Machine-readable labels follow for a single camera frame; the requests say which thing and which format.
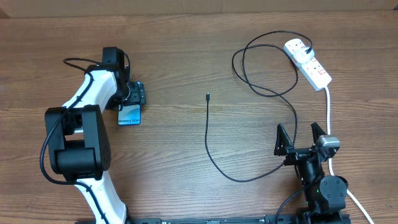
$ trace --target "black wire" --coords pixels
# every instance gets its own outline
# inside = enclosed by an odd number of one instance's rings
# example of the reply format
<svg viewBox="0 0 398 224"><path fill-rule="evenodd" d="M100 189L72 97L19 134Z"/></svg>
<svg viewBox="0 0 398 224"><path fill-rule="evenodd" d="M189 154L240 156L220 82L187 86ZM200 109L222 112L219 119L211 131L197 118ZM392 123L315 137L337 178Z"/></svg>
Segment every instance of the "black wire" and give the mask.
<svg viewBox="0 0 398 224"><path fill-rule="evenodd" d="M300 194L300 193L303 192L304 190L307 190L309 187L313 186L313 185L318 181L318 179L320 178L320 175L321 175L321 172L322 172L322 169L321 169L322 162L321 162L321 160L320 160L320 153L317 152L316 156L317 156L317 158L318 158L318 175L315 177L315 179L312 181L311 184L308 184L307 186L303 187L302 189L296 191L296 193L292 194L290 197L288 197L288 198L282 203L282 205L280 205L280 207L279 207L279 209L278 209L278 211L277 211L277 213L276 213L276 215L275 215L275 224L278 224L278 217L279 217L279 214L280 214L280 212L282 211L283 207L287 204L287 202L289 202L289 200L292 200L294 197L296 197L298 194Z"/></svg>
<svg viewBox="0 0 398 224"><path fill-rule="evenodd" d="M94 192L92 191L91 187L89 187L88 185L86 185L86 184L84 184L84 183L77 182L77 181L74 181L74 182L67 182L67 181L55 180L55 179L53 179L53 178L51 178L51 177L49 176L49 174L47 173L47 171L45 170L45 167L44 167L44 154L45 154L45 149L47 148L47 145L49 144L49 141L50 141L52 135L54 134L55 128L62 122L62 119L66 116L66 114L67 114L74 106L76 106L76 105L81 101L81 99L82 99L82 98L84 97L84 95L88 92L88 90L90 89L90 87L91 87L91 85L93 84L93 81L94 81L93 75L92 75L89 71L87 71L86 69L84 69L84 68L82 68L82 67L79 67L79 66L77 66L77 65L74 65L74 64L68 62L68 61L72 61L72 60L79 60L79 61L92 62L92 63L96 63L96 64L98 64L98 65L101 64L101 62L97 62L97 61L90 60L90 59L85 59L85 58L65 58L65 59L63 59L63 62L64 62L65 64L67 64L67 65L69 65L69 66L71 66L71 67L73 67L73 68L77 68L77 69L79 69L79 70L82 70L82 71L84 71L86 74L88 74L88 75L90 76L90 81L89 81L87 87L82 91L81 95L78 96L78 97L76 98L76 100L75 100L75 101L62 113L61 117L55 122L55 124L53 125L53 127L52 127L51 130L49 131L47 137L45 138L44 143L43 143L43 146L42 146L42 150L41 150L41 152L40 152L40 170L42 171L44 177L45 177L48 181L50 181L51 183L53 183L53 184L60 184L60 185L80 185L80 186L84 187L84 188L86 189L86 191L89 192L90 195L91 195L91 197L93 198L93 201L94 201L94 203L95 203L96 208L97 208L98 211L99 211L99 214L101 215L101 218L105 221L106 224L109 224L109 221L108 221L108 219L105 217L105 214L103 213L103 211L102 211L102 209L101 209L101 207L100 207L100 205L99 205L99 203L98 203L98 200L97 200L97 198L95 197L95 194L94 194Z"/></svg>
<svg viewBox="0 0 398 224"><path fill-rule="evenodd" d="M129 59L129 56L126 54L126 53L124 53L124 56L126 56L126 58L127 58L127 61L129 62L129 66L128 66L128 68L129 69L127 69L127 77L128 77L128 79L127 79L127 85L128 85L128 83L130 82L130 71L131 71L131 64L130 64L130 59ZM120 100L120 108L119 108L119 111L122 111L123 110L123 101L124 101L123 99L121 99Z"/></svg>
<svg viewBox="0 0 398 224"><path fill-rule="evenodd" d="M231 177L227 176L227 175L217 166L216 162L213 160L213 158L212 158L211 155L210 155L209 148L207 147L207 130L208 130L208 124L209 124L209 100L207 100L207 113L206 113L206 132L205 132L205 146L206 146L206 152L207 152L207 154L208 154L208 156L209 156L211 162L213 163L213 165L214 165L214 166L218 169L218 171L219 171L221 174L223 174L224 177L226 177L227 179L232 180L232 181L235 181L235 182L239 182L239 183L250 182L250 181L254 181L254 180L260 179L260 178L262 178L262 177L265 177L265 176L267 176L267 175L269 175L269 174L271 174L271 173L277 171L279 168L281 168L281 167L284 165L284 164L282 163L281 165L279 165L279 166L276 167L275 169L269 171L268 173L262 174L262 175L260 175L260 176L258 176L258 177L255 177L255 178L252 178L252 179L249 179L249 180L236 180L236 179L234 179L234 178L231 178Z"/></svg>
<svg viewBox="0 0 398 224"><path fill-rule="evenodd" d="M275 33L289 33L289 34L296 34L296 35L299 35L299 36L301 36L301 37L304 37L304 38L306 38L306 39L311 43L311 47L306 51L306 53L309 53L309 52L312 50L312 41L311 41L308 37L306 37L306 36L304 36L304 35L302 35L302 34L299 34L299 33L297 33L297 32L293 32L293 31L287 31L287 30L272 31L272 32L268 32L268 33L266 33L266 34L262 34L262 35L260 35L260 36L258 36L258 37L256 37L256 38L252 39L252 40L246 45L246 47L245 47L244 49L241 49L241 50L238 50L237 52L235 52L235 54L232 56L232 69L234 70L234 73L236 74L236 76L238 76L238 78L239 78L240 80L242 80L244 83L248 84L249 87L251 88L251 90L252 90L253 92L255 92L256 94L258 94L258 95L260 95L260 96L264 96L264 97L275 97L275 96L279 96L279 97L281 97L281 98L291 107L291 109L292 109L292 111L293 111L293 114L294 114L294 118L295 118L295 129L294 129L294 138L293 138L293 145L294 145L294 143L295 143L295 141L296 141L296 136L297 136L297 113L296 113L296 110L294 109L293 105L291 105L290 102L289 102L288 100L286 100L282 95L285 94L285 93L288 93L290 90L292 90L292 89L296 86L297 82L299 81L299 74L297 73L297 67L294 65L294 62L293 62L293 60L289 57L289 55L288 55L282 48L280 48L280 47L278 47L278 46L276 46L276 45L272 45L272 44L257 44L257 45L250 46L250 44L253 43L255 40L257 40L258 38L264 37L265 35L269 35L269 34L275 34ZM282 92L282 93L277 93L277 92L275 92L274 90L271 90L271 89L268 89L268 88L264 88L264 87L259 86L259 85L254 85L254 84L252 84L252 83L249 81L249 78L248 78L248 76L247 76L247 74L246 74L246 69L245 69L245 66L244 66L244 57L245 57L245 54L246 54L247 49L252 49L252 48L255 48L255 47L273 47L273 48L277 48L277 49L279 49L280 51L282 51L282 52L286 55L286 57L290 60L292 66L293 66L293 68L294 68L295 74L296 74L296 81L295 81L295 83L294 83L288 90L285 90L285 91ZM243 52L243 56L242 56L242 68L243 68L243 75L244 75L245 79L243 79L243 78L238 74L238 72L237 72L236 69L235 69L235 64L234 64L235 56L236 56L238 53L240 53L240 52ZM273 93L273 95L265 95L265 94L259 93L259 92L256 91L253 87L256 87L256 88L260 88L260 89L269 91L269 92ZM265 176L267 176L267 175L269 175L269 174L271 174L271 173L277 171L279 168L281 168L281 167L284 165L284 164L282 163L281 165L279 165L279 166L276 167L275 169L271 170L270 172L268 172L268 173L266 173L266 174L263 174L263 175L260 175L260 176L258 176L258 177L249 179L249 180L236 180L236 179L234 179L234 178L231 178L231 177L227 176L227 175L216 165L216 163L214 162L214 160L213 160L213 158L211 157L210 152L209 152L209 150L208 150L208 146L207 146L207 130L208 130L208 120L209 120L209 100L210 100L210 97L209 97L209 98L206 97L206 100L207 100L206 133L205 133L205 146L206 146L206 151L207 151L207 154L208 154L208 156L209 156L211 162L213 163L213 165L218 169L218 171L219 171L221 174L223 174L227 179L232 180L232 181L235 181L235 182L250 182L250 181L257 180L257 179L260 179L260 178L262 178L262 177L265 177Z"/></svg>
<svg viewBox="0 0 398 224"><path fill-rule="evenodd" d="M303 187L302 189L296 191L294 194L292 194L290 197L288 197L283 203L282 205L280 205L278 212L275 215L275 224L278 224L278 217L280 212L282 211L283 207L287 204L287 202L289 202L290 200L292 200L293 198L295 198L296 196L300 195L301 192L303 192L304 190L307 190L309 187L311 187L312 185L307 185L305 187Z"/></svg>
<svg viewBox="0 0 398 224"><path fill-rule="evenodd" d="M129 82L130 81L130 71L131 71L131 64L130 64L130 59L129 59L129 56L126 54L126 53L124 53L124 56L126 56L126 58L127 58L127 61L129 62L129 69L128 69L128 71L127 71L127 75L128 75L128 79L127 79L127 82Z"/></svg>
<svg viewBox="0 0 398 224"><path fill-rule="evenodd" d="M297 170L297 165L294 165L294 171L296 171L297 178L300 178L299 171Z"/></svg>

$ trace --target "blue smartphone box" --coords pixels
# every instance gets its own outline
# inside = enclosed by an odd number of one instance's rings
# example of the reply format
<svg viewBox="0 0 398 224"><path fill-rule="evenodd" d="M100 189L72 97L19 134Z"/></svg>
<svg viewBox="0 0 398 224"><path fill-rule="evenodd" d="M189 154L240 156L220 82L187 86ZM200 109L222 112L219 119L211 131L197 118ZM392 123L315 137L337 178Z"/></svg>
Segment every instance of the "blue smartphone box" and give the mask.
<svg viewBox="0 0 398 224"><path fill-rule="evenodd" d="M123 106L122 110L120 110L120 107L121 106L119 105L119 125L124 126L141 124L141 105Z"/></svg>

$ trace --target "white plug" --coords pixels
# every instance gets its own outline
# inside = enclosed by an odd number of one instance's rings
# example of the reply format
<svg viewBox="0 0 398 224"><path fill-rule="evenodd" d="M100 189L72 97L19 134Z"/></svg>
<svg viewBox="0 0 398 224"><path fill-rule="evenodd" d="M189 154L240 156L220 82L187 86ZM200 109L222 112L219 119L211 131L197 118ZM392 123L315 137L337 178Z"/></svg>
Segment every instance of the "white plug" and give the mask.
<svg viewBox="0 0 398 224"><path fill-rule="evenodd" d="M328 86L331 82L331 76L314 57L315 52L311 50L307 53L308 49L309 47L306 47L300 39L290 40L284 46L285 52L297 68L303 73L311 86L319 91Z"/></svg>

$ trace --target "table surface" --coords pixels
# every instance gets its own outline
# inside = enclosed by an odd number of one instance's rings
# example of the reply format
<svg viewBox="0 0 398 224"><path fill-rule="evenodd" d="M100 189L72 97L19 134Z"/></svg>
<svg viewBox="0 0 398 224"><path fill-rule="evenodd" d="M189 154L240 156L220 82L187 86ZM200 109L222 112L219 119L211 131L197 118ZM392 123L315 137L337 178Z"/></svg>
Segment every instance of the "table surface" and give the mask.
<svg viewBox="0 0 398 224"><path fill-rule="evenodd" d="M132 216L275 213L300 188L293 167L235 183L211 164L204 144L209 91L208 143L222 170L248 179L282 162L273 156L276 127L283 123L292 136L292 111L280 98L253 93L231 69L235 51L272 30L295 30L312 39L317 59L333 77L331 129L341 141L335 173L348 180L375 223L397 223L397 21L394 11L0 20L0 223L93 217L76 188L44 179L39 152L46 109L69 100L83 81L82 72L62 59L101 60L107 46L128 53L132 80L147 91L140 126L119 127L116 111L103 115L112 148L110 174ZM293 38L274 34L256 43L283 46ZM236 61L240 72L241 55ZM294 84L290 62L276 49L252 49L246 62L253 83L279 92ZM285 97L298 114L296 146L309 146L310 124L326 129L325 92L315 91L299 73ZM46 165L50 169L48 157ZM366 223L350 198L346 204L353 223ZM283 213L303 206L301 196Z"/></svg>

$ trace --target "wood grain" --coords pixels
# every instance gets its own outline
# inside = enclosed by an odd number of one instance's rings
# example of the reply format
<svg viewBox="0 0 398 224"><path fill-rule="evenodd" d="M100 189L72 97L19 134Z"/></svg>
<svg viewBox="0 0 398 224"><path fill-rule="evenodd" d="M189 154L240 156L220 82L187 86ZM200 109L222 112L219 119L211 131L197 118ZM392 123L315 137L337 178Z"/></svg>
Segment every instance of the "wood grain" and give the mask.
<svg viewBox="0 0 398 224"><path fill-rule="evenodd" d="M396 0L0 0L10 18L242 12L391 11Z"/></svg>
<svg viewBox="0 0 398 224"><path fill-rule="evenodd" d="M45 110L66 102L83 81L82 73L62 59L100 60L102 47L113 45L129 54L132 79L147 90L140 126L119 127L117 112L104 114L113 155L110 173L132 216L275 213L300 187L294 169L283 167L246 184L231 182L212 166L203 137L210 91L208 141L221 169L245 179L280 164L282 158L272 155L276 126L284 123L292 136L293 114L280 99L257 96L238 80L231 56L259 34L282 29L309 36L333 77L332 132L342 143L335 173L348 180L375 223L397 223L397 21L396 12L0 20L0 223L93 217L74 187L42 177L39 151ZM259 43L283 46L292 38L275 34ZM248 52L247 68L252 82L276 91L294 83L289 61L274 49ZM325 128L325 93L314 91L299 74L286 97L298 113L296 146L307 146L310 124ZM346 203L344 212L353 223L366 223L353 201ZM304 205L298 198L284 213Z"/></svg>

